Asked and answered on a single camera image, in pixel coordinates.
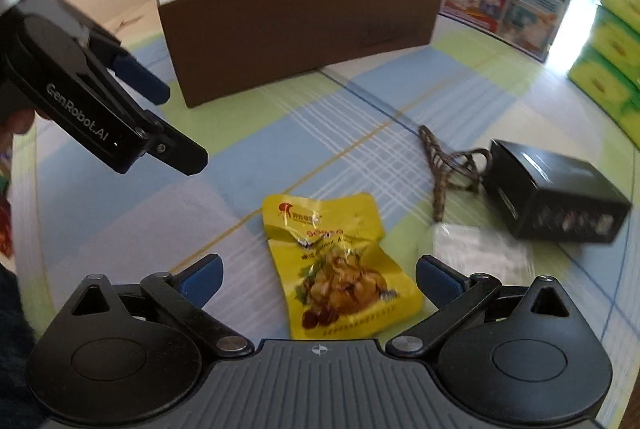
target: clear plastic bag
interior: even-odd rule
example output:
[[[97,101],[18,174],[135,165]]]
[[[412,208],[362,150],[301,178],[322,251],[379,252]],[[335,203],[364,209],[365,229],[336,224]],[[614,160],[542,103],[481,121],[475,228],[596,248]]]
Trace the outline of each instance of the clear plastic bag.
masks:
[[[536,276],[529,243],[506,232],[447,223],[433,228],[433,255],[464,275],[484,272],[502,284],[522,286]]]

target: table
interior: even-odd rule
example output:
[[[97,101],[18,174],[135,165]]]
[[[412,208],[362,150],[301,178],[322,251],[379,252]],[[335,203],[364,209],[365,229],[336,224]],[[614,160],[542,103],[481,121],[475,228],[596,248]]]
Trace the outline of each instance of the table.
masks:
[[[159,109],[137,99],[206,147],[209,165],[188,178],[146,156],[116,174],[38,120],[15,145],[12,196],[23,303],[38,332],[86,274],[138,282],[216,252],[225,282],[205,310],[254,340],[288,337],[260,214],[273,193],[370,192],[387,232],[383,248],[413,275],[431,250],[432,181],[417,123],[450,148],[500,138],[586,159],[640,203],[638,151],[564,76],[588,33],[588,2],[572,4],[545,65],[440,18],[431,46],[344,62],[191,110],[157,17],[148,16],[152,6],[133,12],[143,17],[137,32],[123,33],[173,96]],[[445,219],[502,227],[483,197],[465,193],[450,193]],[[610,355],[614,380],[598,417],[610,428],[620,423],[640,365],[639,234],[634,210],[610,247],[532,244],[536,273],[558,277]]]

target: black box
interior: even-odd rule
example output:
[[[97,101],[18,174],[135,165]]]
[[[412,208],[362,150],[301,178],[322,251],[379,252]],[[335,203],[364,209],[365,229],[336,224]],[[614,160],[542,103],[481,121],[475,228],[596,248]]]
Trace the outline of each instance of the black box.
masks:
[[[631,203],[590,163],[494,140],[482,181],[518,239],[611,243]]]

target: yellow snack packet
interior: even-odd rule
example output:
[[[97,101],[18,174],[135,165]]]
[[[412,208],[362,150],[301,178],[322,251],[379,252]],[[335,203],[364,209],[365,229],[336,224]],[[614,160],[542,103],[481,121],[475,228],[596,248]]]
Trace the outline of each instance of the yellow snack packet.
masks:
[[[378,244],[385,231],[370,194],[276,194],[262,219],[294,339],[360,339],[421,309],[415,282]]]

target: brown box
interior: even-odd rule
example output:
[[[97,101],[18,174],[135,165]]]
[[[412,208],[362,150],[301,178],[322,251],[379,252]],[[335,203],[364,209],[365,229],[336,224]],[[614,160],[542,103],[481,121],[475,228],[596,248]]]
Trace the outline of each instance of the brown box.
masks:
[[[194,107],[315,68],[428,44],[441,0],[158,0]]]

